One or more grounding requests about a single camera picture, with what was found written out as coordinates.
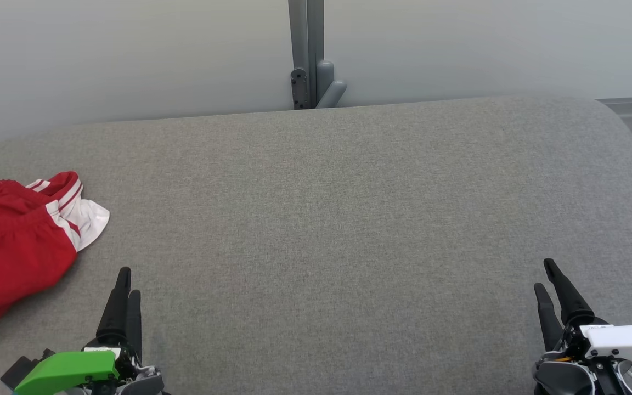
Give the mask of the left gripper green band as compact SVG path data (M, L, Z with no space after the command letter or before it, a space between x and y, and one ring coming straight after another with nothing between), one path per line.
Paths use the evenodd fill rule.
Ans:
M141 360L141 293L131 291L130 267L121 267L96 338L80 352L46 349L42 358L21 357L14 365L14 393L165 394L160 369Z

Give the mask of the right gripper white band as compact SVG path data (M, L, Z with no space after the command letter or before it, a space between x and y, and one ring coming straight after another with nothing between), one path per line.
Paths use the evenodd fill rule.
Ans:
M632 325L589 325L595 313L569 277L552 258L544 268L567 326L544 285L534 283L546 352L535 363L533 393L632 394Z

